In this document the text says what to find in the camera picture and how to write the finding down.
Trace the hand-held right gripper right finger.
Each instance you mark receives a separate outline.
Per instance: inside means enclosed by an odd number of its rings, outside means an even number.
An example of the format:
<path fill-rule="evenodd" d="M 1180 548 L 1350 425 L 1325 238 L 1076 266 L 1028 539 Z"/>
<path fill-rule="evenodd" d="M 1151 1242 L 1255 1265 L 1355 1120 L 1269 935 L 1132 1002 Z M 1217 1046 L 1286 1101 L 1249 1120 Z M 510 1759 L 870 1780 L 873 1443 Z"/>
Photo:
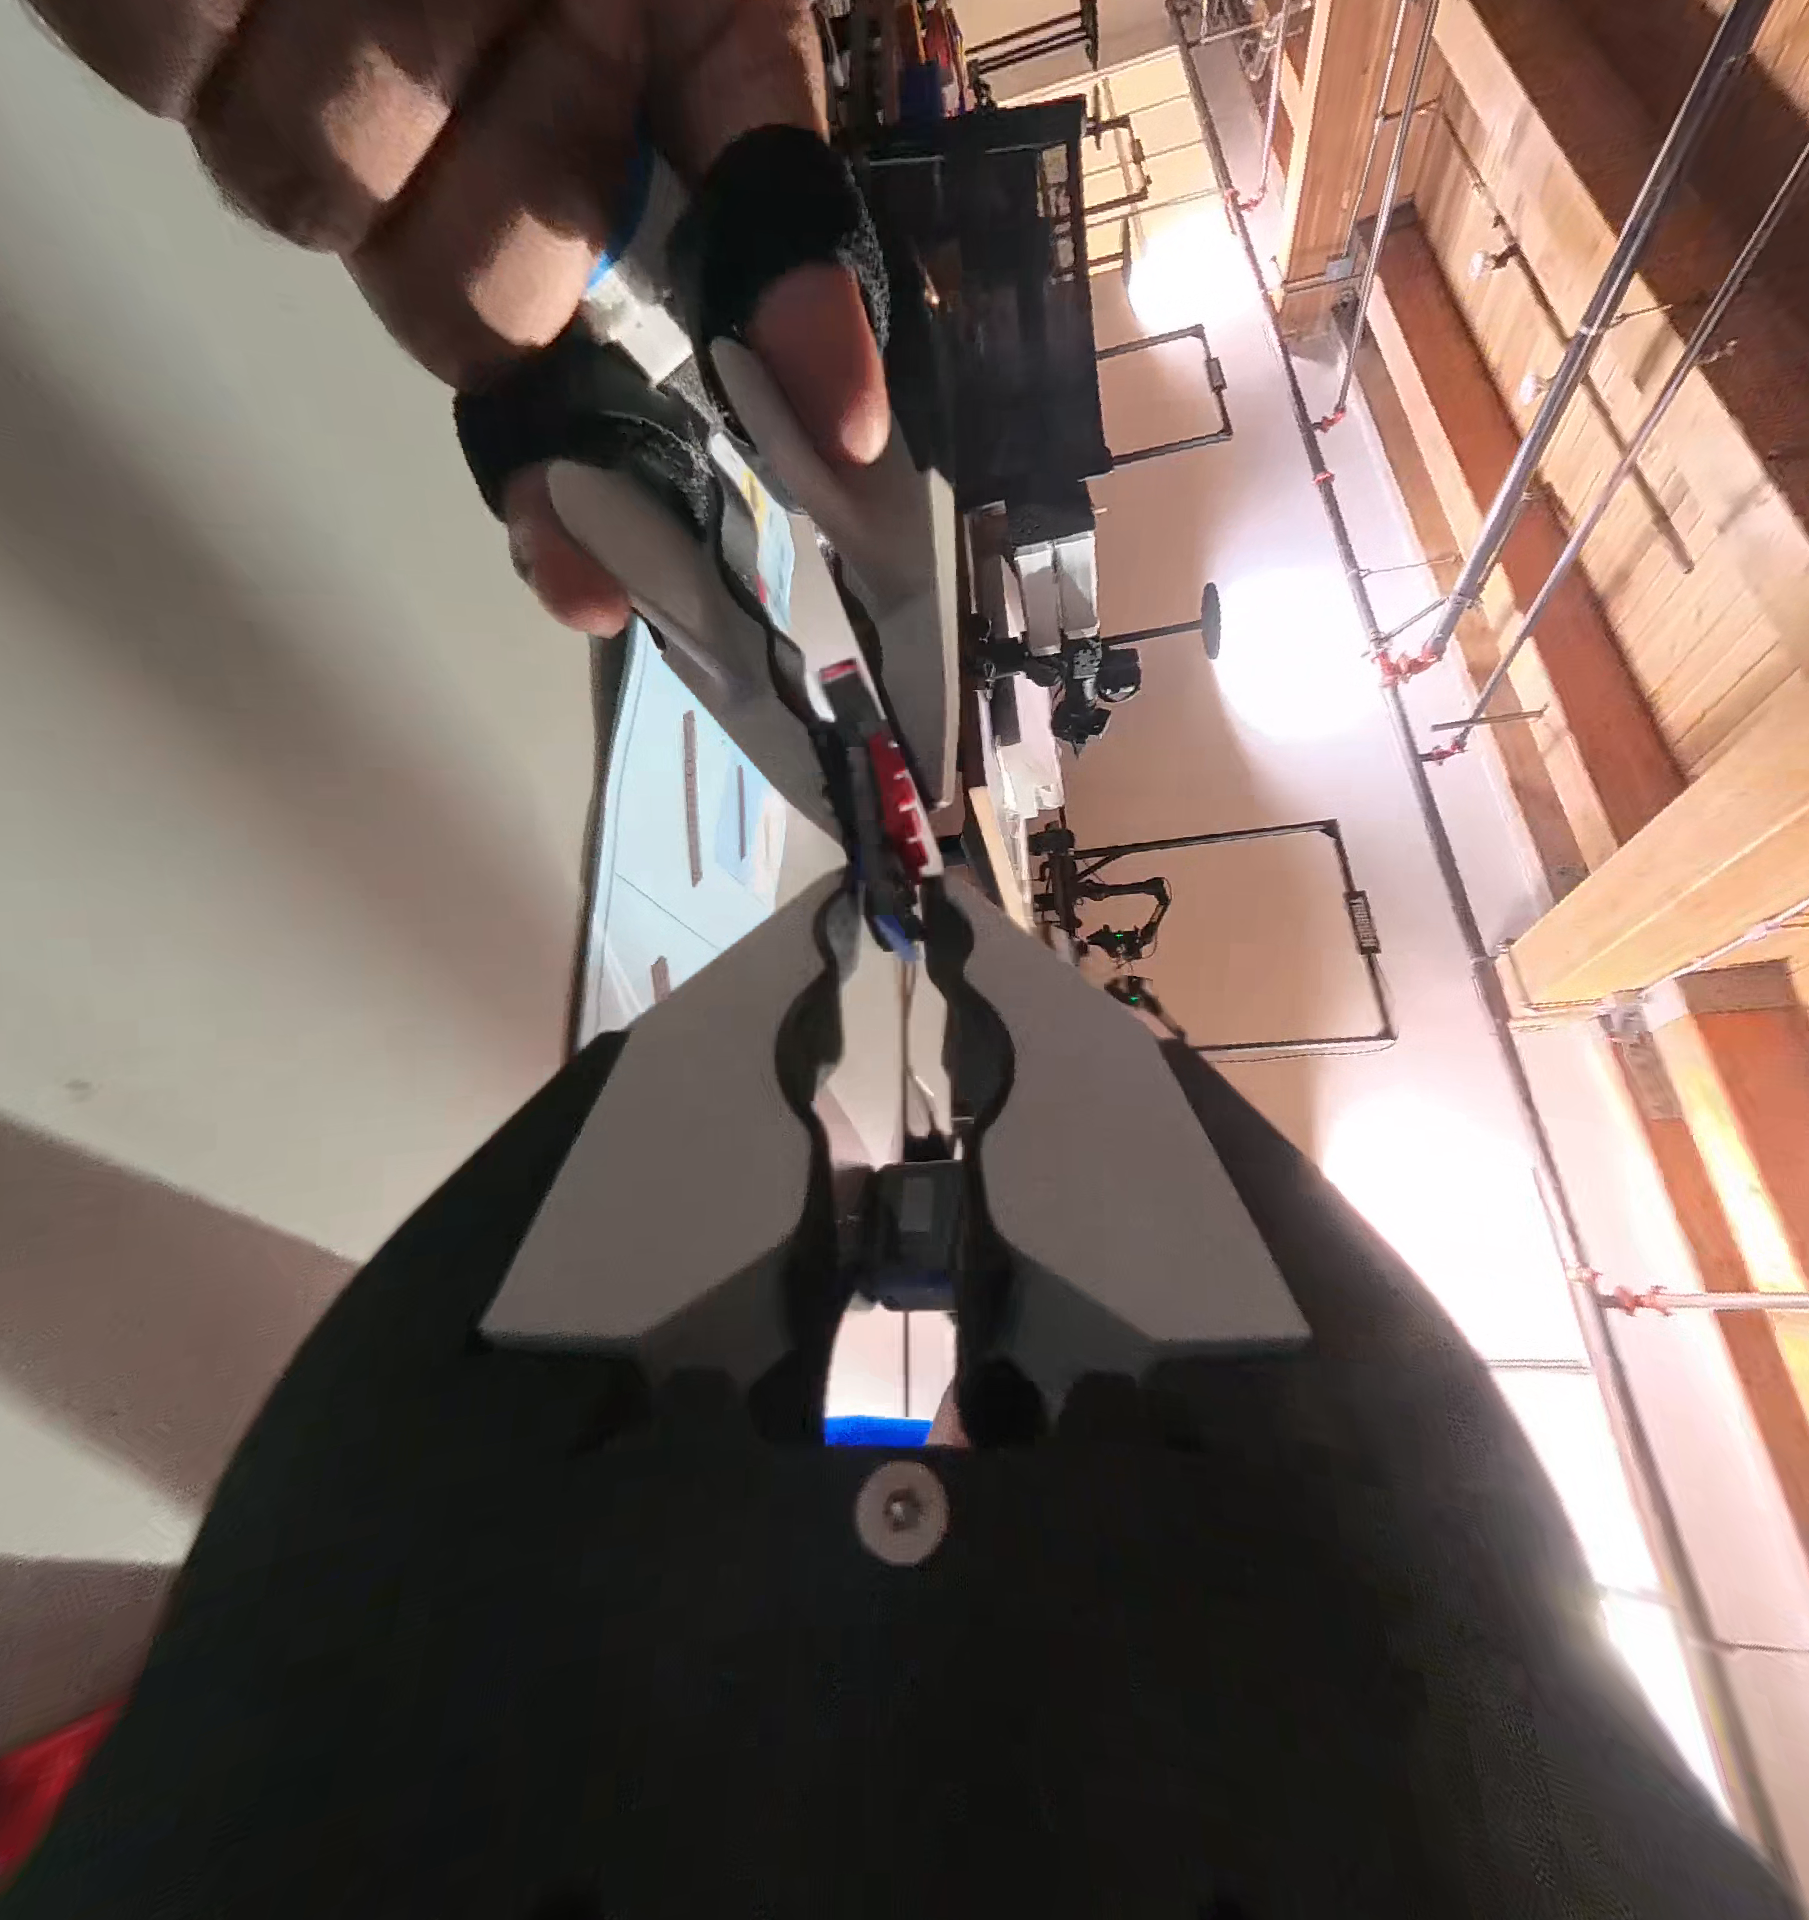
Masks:
<path fill-rule="evenodd" d="M 926 894 L 966 1132 L 966 1388 L 1295 1353 L 1310 1327 L 1158 1043 L 975 893 Z"/>

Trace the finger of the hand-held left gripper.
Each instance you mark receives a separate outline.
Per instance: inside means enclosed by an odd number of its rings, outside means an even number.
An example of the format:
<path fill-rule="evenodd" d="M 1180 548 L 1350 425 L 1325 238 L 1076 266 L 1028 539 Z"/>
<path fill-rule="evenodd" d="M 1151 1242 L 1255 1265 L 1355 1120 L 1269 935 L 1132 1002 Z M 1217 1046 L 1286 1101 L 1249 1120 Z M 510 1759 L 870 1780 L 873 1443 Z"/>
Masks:
<path fill-rule="evenodd" d="M 759 480 L 806 525 L 819 562 L 796 564 L 796 640 L 810 664 L 858 640 L 881 683 L 930 814 L 959 790 L 959 509 L 940 468 L 938 393 L 892 377 L 883 453 L 844 468 L 824 456 L 756 352 L 736 340 L 710 370 L 750 444 Z"/>
<path fill-rule="evenodd" d="M 796 814 L 842 841 L 810 732 L 776 693 L 769 639 L 709 548 L 653 491 L 622 472 L 554 461 L 556 519 L 626 589 L 677 679 Z"/>

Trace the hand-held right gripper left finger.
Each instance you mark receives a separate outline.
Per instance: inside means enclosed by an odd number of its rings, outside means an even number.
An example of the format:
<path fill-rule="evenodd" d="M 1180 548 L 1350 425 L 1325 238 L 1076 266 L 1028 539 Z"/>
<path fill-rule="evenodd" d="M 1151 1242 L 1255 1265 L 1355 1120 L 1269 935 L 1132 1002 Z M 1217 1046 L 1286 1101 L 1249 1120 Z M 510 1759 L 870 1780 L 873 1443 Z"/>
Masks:
<path fill-rule="evenodd" d="M 499 1349 L 819 1388 L 844 1313 L 834 1177 L 804 1094 L 838 1058 L 830 874 L 613 1034 L 600 1093 L 479 1328 Z"/>

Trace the long black toy brick plate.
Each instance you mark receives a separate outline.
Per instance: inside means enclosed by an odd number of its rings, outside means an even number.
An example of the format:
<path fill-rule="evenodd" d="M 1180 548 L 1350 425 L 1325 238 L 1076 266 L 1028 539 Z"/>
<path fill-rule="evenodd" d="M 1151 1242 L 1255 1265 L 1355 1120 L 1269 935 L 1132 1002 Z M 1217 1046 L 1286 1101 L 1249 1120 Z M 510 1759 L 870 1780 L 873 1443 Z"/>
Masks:
<path fill-rule="evenodd" d="M 933 856 L 933 869 L 923 883 L 909 887 L 885 849 L 878 796 L 867 765 L 867 732 L 883 726 L 902 744 L 900 732 L 858 661 L 844 660 L 824 666 L 819 694 L 824 716 L 814 727 L 814 740 L 825 780 L 825 795 L 846 849 L 853 893 L 873 938 L 895 959 L 914 964 L 919 959 L 926 941 L 923 893 L 927 880 L 940 872 L 940 853 Z"/>

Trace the grey desk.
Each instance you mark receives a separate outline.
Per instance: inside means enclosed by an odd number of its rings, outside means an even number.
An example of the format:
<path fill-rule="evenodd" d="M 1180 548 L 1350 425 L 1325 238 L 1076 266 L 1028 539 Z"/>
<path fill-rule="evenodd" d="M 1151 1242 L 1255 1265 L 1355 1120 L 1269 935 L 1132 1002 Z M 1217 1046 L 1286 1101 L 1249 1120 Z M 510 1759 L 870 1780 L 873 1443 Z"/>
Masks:
<path fill-rule="evenodd" d="M 0 1753 L 560 1060 L 619 606 L 451 391 L 0 4 Z"/>

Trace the person's left hand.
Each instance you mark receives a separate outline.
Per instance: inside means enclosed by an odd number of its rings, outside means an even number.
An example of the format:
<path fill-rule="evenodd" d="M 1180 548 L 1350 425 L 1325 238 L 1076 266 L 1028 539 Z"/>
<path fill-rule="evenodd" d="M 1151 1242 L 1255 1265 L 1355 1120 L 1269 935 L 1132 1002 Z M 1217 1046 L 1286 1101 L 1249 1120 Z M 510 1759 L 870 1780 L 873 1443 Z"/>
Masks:
<path fill-rule="evenodd" d="M 761 128 L 825 130 L 817 33 L 774 3 L 32 3 L 187 132 L 227 205 L 343 261 L 468 391 L 576 315 L 640 132 L 686 181 Z"/>

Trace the stacked white boxes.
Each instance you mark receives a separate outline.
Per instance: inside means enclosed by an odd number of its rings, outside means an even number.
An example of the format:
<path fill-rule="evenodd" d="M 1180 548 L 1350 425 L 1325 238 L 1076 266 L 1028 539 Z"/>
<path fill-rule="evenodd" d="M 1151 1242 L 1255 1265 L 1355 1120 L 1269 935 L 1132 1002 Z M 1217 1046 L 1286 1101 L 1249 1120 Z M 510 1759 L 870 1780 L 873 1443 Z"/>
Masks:
<path fill-rule="evenodd" d="M 1036 657 L 1068 652 L 1102 636 L 1096 532 L 1017 539 L 1010 564 L 1021 600 L 1021 639 Z"/>

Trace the black box device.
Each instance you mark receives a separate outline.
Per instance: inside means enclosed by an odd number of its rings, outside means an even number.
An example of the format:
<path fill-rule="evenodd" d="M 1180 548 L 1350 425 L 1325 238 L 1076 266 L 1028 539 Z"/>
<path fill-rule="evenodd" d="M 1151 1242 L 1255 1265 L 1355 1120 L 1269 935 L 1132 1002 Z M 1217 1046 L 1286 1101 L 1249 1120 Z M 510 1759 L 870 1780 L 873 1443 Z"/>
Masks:
<path fill-rule="evenodd" d="M 957 1306 L 966 1236 L 966 1167 L 953 1158 L 876 1170 L 865 1186 L 853 1286 L 896 1313 Z"/>

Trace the light blue instruction booklet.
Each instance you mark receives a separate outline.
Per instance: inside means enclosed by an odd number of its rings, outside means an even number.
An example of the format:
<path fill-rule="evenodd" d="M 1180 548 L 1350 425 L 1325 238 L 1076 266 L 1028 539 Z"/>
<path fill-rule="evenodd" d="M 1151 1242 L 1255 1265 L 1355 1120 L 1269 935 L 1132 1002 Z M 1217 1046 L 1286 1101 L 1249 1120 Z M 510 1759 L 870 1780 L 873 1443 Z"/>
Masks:
<path fill-rule="evenodd" d="M 697 541 L 769 639 L 752 574 L 737 577 L 707 539 Z M 635 609 L 596 674 L 600 765 L 572 1008 L 577 1046 L 627 1029 L 844 866 L 842 843 L 774 790 Z"/>

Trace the black mesh cabinet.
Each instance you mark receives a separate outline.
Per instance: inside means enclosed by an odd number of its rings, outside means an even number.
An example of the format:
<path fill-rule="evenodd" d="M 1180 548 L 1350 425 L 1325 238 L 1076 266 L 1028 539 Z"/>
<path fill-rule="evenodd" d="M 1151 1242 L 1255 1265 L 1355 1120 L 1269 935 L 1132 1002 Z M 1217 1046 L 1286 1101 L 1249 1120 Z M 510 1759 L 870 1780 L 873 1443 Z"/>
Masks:
<path fill-rule="evenodd" d="M 1048 496 L 1112 468 L 1094 340 L 1079 94 L 885 132 L 858 172 L 944 379 L 962 511 Z"/>

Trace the wooden work table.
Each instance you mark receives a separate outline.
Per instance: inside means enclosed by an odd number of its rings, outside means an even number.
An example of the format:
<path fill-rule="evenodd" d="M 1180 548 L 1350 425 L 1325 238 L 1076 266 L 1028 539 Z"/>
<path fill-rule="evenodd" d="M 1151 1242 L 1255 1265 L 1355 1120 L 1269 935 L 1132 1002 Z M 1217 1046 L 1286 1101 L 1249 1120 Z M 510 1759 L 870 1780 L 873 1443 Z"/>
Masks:
<path fill-rule="evenodd" d="M 990 667 L 990 645 L 1010 640 L 1010 615 L 999 552 L 997 511 L 962 518 L 962 779 L 966 843 L 979 889 L 1025 935 L 1036 935 L 1036 880 L 1025 814 L 1006 762 L 1009 735 L 997 724 L 994 697 L 1017 683 Z"/>

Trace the black floor lamp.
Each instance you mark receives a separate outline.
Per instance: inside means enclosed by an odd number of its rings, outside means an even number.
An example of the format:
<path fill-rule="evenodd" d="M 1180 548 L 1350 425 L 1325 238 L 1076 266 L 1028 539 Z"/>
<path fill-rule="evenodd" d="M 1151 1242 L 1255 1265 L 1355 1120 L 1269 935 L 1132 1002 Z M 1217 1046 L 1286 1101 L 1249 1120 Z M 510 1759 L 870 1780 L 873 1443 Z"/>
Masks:
<path fill-rule="evenodd" d="M 1193 617 L 1164 621 L 1148 628 L 1134 628 L 1100 639 L 1100 648 L 1109 656 L 1116 650 L 1136 650 L 1154 640 L 1196 639 L 1210 664 L 1220 664 L 1224 656 L 1224 606 L 1215 581 L 1204 583 L 1198 612 Z"/>

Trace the sprinkler pipe with red clamps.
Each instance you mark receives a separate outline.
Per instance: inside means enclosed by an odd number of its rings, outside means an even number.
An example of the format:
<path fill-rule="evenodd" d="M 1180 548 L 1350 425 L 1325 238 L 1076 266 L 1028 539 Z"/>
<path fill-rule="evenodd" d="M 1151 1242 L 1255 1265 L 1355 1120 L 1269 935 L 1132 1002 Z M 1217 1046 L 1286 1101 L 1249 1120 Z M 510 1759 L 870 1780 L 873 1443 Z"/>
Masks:
<path fill-rule="evenodd" d="M 1622 1477 L 1659 1576 L 1661 1602 L 1672 1619 L 1673 1634 L 1683 1652 L 1688 1697 L 1709 1751 L 1709 1774 L 1726 1794 L 1726 1806 L 1735 1826 L 1755 1851 L 1763 1853 L 1788 1897 L 1796 1902 L 1800 1889 L 1786 1858 L 1783 1826 L 1760 1777 L 1758 1753 L 1741 1705 L 1735 1699 L 1726 1658 L 1709 1629 L 1696 1569 L 1687 1552 L 1683 1528 L 1658 1463 L 1651 1432 L 1611 1334 L 1611 1302 L 1606 1297 L 1602 1282 L 1588 1264 L 1588 1242 L 1569 1205 L 1568 1189 L 1564 1186 L 1564 1170 L 1549 1138 L 1535 1085 L 1523 1067 L 1504 995 L 1493 981 L 1490 948 L 1471 905 L 1467 880 L 1445 823 L 1441 802 L 1429 784 L 1429 767 L 1423 760 L 1423 746 L 1405 704 L 1403 675 L 1395 664 L 1392 643 L 1387 640 L 1377 624 L 1370 574 L 1360 564 L 1350 541 L 1339 482 L 1324 454 L 1324 433 L 1310 412 L 1295 352 L 1278 324 L 1275 292 L 1253 237 L 1249 203 L 1242 201 L 1236 191 L 1224 135 L 1204 97 L 1204 81 L 1198 68 L 1198 43 L 1190 33 L 1189 12 L 1190 4 L 1165 7 L 1187 87 L 1200 123 L 1204 157 L 1221 194 L 1235 249 L 1242 255 L 1244 272 L 1250 279 L 1256 324 L 1275 362 L 1275 370 L 1281 373 L 1284 393 L 1301 441 L 1301 454 L 1310 468 L 1314 494 L 1324 513 L 1328 536 L 1342 570 L 1347 594 L 1366 643 L 1370 674 L 1377 684 L 1397 756 L 1418 802 L 1419 827 L 1445 887 L 1447 909 L 1465 948 L 1473 1002 L 1493 1037 L 1493 1046 L 1509 1087 L 1509 1100 L 1525 1138 L 1540 1217 L 1549 1231 L 1557 1265 L 1564 1272 L 1564 1288 L 1572 1321 L 1579 1334 L 1586 1370 L 1611 1427 Z"/>

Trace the steel ceiling pipe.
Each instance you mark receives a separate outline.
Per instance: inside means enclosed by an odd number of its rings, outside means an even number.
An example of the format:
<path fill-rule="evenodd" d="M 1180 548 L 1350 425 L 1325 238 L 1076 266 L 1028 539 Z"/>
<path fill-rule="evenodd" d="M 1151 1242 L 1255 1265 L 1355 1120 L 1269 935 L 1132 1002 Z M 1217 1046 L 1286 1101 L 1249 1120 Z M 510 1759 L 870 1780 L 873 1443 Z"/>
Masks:
<path fill-rule="evenodd" d="M 1490 147 L 1476 159 L 1496 230 L 1516 247 L 1555 325 L 1559 356 L 1500 476 L 1460 583 L 1418 656 L 1445 657 L 1493 575 L 1516 560 L 1529 525 L 1535 480 L 1579 401 L 1611 420 L 1600 372 L 1626 367 L 1637 396 L 1631 433 L 1611 466 L 1575 498 L 1579 515 L 1537 590 L 1519 590 L 1521 619 L 1493 671 L 1496 687 L 1539 632 L 1565 585 L 1584 581 L 1584 550 L 1622 492 L 1645 492 L 1651 534 L 1693 566 L 1642 456 L 1702 366 L 1732 307 L 1758 275 L 1777 213 L 1770 205 L 1739 226 L 1709 192 L 1709 159 L 1728 150 L 1723 120 L 1748 93 L 1772 4 L 1723 4 L 1661 132 L 1637 90 L 1586 33 L 1572 4 L 1438 4 L 1437 37 Z"/>

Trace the black overhead stand frame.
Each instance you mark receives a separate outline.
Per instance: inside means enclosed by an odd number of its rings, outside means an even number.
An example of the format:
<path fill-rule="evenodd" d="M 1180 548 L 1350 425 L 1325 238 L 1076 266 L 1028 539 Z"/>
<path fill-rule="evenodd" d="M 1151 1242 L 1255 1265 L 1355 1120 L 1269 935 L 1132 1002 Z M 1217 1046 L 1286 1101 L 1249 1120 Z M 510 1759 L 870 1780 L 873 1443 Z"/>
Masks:
<path fill-rule="evenodd" d="M 1139 468 L 1153 464 L 1156 460 L 1180 456 L 1182 453 L 1203 450 L 1220 444 L 1230 444 L 1235 438 L 1235 425 L 1228 412 L 1228 377 L 1221 362 L 1210 344 L 1210 337 L 1203 324 L 1187 324 L 1180 327 L 1169 327 L 1161 332 L 1148 332 L 1134 340 L 1102 346 L 1094 350 L 1094 360 L 1102 366 L 1121 356 L 1142 355 L 1156 348 L 1172 348 L 1180 344 L 1195 344 L 1200 352 L 1204 391 L 1215 404 L 1217 423 L 1215 427 L 1203 434 L 1190 434 L 1175 441 L 1165 441 L 1156 444 L 1142 444 L 1127 450 L 1116 450 L 1109 456 L 1109 470 Z"/>
<path fill-rule="evenodd" d="M 1337 820 L 1086 844 L 1031 834 L 1061 958 L 1211 1063 L 1361 1060 L 1397 1044 L 1372 899 Z"/>

